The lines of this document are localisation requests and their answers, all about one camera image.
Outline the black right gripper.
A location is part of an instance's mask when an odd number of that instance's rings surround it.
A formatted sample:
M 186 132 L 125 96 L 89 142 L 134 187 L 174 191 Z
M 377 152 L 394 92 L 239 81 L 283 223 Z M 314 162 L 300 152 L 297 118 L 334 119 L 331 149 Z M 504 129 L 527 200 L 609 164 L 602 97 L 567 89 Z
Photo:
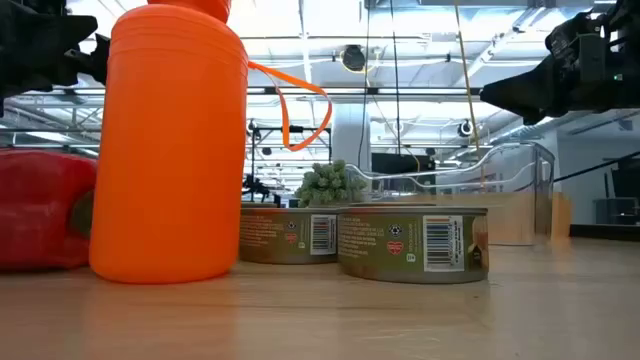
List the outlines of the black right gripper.
M 525 126 L 574 110 L 640 108 L 640 0 L 581 12 L 545 40 L 551 68 L 485 85 L 480 99 L 520 116 Z

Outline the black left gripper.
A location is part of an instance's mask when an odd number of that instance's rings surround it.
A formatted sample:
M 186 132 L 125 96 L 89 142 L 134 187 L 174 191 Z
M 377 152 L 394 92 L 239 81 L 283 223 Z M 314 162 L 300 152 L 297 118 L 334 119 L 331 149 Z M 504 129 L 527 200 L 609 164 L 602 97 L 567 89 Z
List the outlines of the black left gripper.
M 0 0 L 0 117 L 4 100 L 72 86 L 80 73 L 106 84 L 111 39 L 96 34 L 90 54 L 80 42 L 98 29 L 90 15 L 71 15 L 66 0 Z

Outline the orange squeeze bottle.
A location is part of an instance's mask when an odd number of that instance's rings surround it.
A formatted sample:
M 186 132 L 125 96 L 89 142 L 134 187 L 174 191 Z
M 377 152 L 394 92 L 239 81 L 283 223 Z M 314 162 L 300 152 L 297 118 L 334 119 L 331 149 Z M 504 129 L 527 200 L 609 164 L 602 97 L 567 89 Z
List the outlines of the orange squeeze bottle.
M 115 23 L 89 249 L 119 283 L 222 276 L 239 250 L 248 74 L 232 0 L 146 0 Z

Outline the red bell pepper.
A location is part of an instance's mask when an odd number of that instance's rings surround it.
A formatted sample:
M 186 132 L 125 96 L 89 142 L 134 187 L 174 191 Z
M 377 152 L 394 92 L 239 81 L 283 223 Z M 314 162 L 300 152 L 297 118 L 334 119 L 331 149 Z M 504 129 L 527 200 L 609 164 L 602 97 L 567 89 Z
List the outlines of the red bell pepper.
M 88 263 L 97 162 L 43 150 L 0 150 L 0 272 Z

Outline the green-label tin can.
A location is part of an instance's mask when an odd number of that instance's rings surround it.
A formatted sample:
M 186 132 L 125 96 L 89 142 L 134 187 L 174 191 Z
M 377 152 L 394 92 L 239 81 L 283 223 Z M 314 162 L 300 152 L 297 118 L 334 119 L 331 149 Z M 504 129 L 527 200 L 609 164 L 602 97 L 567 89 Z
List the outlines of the green-label tin can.
M 482 207 L 347 207 L 338 216 L 338 263 L 348 275 L 376 281 L 482 281 L 487 215 Z
M 242 205 L 239 258 L 242 261 L 308 265 L 337 261 L 337 209 Z

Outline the clear plastic bin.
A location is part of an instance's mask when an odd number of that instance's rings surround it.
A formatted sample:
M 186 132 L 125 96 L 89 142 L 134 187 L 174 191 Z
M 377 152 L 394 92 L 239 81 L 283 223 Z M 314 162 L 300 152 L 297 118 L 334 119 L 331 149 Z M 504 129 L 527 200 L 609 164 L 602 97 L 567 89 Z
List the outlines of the clear plastic bin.
M 365 184 L 361 199 L 488 210 L 489 243 L 537 246 L 553 233 L 555 157 L 535 142 L 505 143 L 466 167 L 382 174 L 346 166 Z

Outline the black monitor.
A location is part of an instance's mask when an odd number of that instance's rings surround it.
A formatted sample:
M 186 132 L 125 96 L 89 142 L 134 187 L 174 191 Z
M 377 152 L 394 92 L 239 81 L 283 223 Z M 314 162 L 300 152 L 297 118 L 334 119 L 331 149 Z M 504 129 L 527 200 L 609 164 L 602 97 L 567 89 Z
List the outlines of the black monitor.
M 376 175 L 398 175 L 414 172 L 430 172 L 436 170 L 435 160 L 429 155 L 398 155 L 389 153 L 373 153 L 371 170 Z M 434 189 L 424 185 L 435 185 L 434 175 L 422 175 L 412 178 L 396 178 L 383 181 L 385 190 L 398 192 L 431 192 Z

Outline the green succulent plant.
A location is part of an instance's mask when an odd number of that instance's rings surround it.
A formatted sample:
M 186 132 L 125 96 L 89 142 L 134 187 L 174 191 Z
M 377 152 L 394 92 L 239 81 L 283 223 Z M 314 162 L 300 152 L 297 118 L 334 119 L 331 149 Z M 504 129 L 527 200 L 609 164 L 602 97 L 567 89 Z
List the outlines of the green succulent plant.
M 337 160 L 331 164 L 314 163 L 303 176 L 296 190 L 300 208 L 328 207 L 360 202 L 367 183 L 358 175 L 348 175 L 346 163 Z

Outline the black table frame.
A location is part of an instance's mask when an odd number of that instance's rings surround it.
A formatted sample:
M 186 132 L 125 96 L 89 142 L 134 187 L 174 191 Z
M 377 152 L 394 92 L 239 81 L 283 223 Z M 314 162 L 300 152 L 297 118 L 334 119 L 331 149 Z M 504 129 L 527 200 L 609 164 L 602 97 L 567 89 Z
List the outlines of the black table frame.
M 640 226 L 637 225 L 572 224 L 569 233 L 575 238 L 640 242 Z

